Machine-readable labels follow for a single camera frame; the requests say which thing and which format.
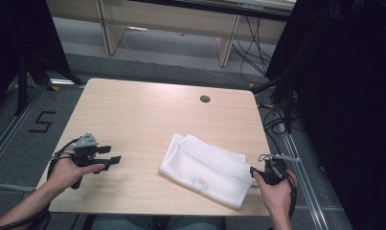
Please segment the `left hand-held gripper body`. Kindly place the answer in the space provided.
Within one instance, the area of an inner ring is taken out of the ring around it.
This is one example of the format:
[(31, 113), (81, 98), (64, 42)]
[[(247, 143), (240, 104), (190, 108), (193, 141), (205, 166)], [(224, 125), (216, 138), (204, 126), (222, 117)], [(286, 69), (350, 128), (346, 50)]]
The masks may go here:
[(90, 132), (77, 139), (73, 144), (73, 153), (71, 154), (74, 164), (78, 167), (92, 165), (92, 160), (99, 151), (98, 144), (99, 141)]

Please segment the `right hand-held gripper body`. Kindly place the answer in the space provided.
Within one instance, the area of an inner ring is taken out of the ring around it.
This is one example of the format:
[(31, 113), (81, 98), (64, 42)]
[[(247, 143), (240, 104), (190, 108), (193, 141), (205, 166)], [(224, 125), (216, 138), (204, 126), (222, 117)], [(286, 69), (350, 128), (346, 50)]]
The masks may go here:
[(285, 179), (288, 179), (286, 162), (298, 162), (298, 158), (283, 154), (262, 154), (259, 161), (264, 162), (264, 171), (260, 172), (264, 181), (268, 185), (277, 185)]

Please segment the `white towel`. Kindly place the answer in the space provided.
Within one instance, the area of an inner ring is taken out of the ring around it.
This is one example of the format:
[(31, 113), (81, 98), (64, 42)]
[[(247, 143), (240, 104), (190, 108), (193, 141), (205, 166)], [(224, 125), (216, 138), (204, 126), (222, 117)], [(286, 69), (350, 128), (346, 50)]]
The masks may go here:
[(159, 172), (202, 196), (239, 209), (253, 179), (244, 154), (174, 134)]

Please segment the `person's right hand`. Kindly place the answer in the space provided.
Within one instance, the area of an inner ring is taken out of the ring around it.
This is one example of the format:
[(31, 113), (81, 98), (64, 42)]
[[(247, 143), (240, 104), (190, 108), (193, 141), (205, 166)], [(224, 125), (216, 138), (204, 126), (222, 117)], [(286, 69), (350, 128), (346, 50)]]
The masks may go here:
[(283, 212), (288, 214), (291, 204), (291, 187), (287, 180), (277, 185), (271, 186), (264, 182), (262, 176), (253, 172), (254, 178), (258, 183), (261, 191), (262, 201), (269, 214)]

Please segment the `person's left hand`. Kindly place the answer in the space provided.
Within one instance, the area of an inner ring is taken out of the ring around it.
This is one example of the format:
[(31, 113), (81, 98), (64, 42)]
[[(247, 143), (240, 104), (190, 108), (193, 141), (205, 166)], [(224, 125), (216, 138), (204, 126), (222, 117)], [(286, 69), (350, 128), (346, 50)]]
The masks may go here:
[(69, 154), (72, 149), (73, 146), (69, 146), (63, 151), (46, 182), (47, 191), (54, 195), (61, 194), (84, 175), (99, 172), (104, 168), (104, 164), (94, 164), (86, 167), (77, 166), (73, 162), (71, 154)]

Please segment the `person's legs in jeans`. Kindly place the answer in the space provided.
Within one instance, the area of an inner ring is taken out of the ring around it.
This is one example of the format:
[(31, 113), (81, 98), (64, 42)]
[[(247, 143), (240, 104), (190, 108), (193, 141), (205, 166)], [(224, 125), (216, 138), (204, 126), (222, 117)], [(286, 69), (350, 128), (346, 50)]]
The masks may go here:
[(221, 217), (154, 217), (100, 215), (94, 218), (91, 230), (224, 230)]

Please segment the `black metal stand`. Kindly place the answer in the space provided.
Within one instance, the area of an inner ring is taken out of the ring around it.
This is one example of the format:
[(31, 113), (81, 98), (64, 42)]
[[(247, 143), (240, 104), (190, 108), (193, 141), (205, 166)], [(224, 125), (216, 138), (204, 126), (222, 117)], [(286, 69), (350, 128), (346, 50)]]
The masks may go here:
[(48, 69), (59, 73), (74, 85), (85, 85), (85, 81), (73, 75), (70, 70), (65, 70), (44, 56), (35, 53), (23, 54), (18, 60), (18, 101), (15, 115), (20, 115), (28, 105), (27, 74), (30, 74), (37, 86), (49, 86), (52, 81), (47, 74)]
[(291, 133), (290, 121), (293, 103), (292, 98), (294, 93), (291, 77), (292, 72), (290, 70), (284, 70), (278, 77), (251, 90), (251, 92), (256, 95), (272, 86), (275, 87), (275, 90), (271, 96), (271, 102), (281, 106), (284, 109), (282, 117), (285, 132), (288, 134)]

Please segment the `gray floor strip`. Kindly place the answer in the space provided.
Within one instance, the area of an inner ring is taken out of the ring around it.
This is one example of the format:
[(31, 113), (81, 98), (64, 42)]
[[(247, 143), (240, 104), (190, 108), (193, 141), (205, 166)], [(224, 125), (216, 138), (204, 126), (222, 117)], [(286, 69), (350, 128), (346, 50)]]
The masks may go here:
[(0, 184), (0, 191), (13, 193), (32, 193), (35, 191), (35, 188), (20, 185)]

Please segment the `black curtain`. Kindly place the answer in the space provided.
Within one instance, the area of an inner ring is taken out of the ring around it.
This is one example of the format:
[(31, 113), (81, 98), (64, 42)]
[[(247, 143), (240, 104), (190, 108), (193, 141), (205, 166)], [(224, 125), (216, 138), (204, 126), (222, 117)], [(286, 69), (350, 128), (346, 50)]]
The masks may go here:
[(322, 36), (292, 80), (308, 135), (353, 230), (386, 230), (386, 0), (297, 0), (268, 75), (307, 32)]
[(28, 53), (70, 70), (46, 0), (0, 0), (0, 102)]

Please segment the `light wooden desk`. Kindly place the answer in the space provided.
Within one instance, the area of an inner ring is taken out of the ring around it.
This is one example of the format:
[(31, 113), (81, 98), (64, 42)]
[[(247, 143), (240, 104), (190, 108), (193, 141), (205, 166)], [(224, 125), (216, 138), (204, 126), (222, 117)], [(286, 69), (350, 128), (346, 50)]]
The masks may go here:
[(193, 10), (130, 0), (46, 0), (52, 16), (101, 25), (105, 52), (115, 54), (125, 30), (140, 27), (216, 39), (219, 65), (227, 65), (232, 42), (256, 38), (263, 44), (279, 42), (286, 23), (259, 15)]

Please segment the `short aluminium floor rail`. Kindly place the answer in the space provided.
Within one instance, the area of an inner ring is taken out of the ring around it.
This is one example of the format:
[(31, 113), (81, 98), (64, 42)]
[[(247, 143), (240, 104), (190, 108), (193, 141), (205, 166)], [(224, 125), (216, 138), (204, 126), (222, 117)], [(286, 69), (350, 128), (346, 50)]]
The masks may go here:
[(74, 87), (74, 88), (81, 88), (81, 89), (85, 87), (84, 84), (74, 83), (71, 80), (50, 79), (50, 82), (52, 86), (57, 86), (57, 87)]

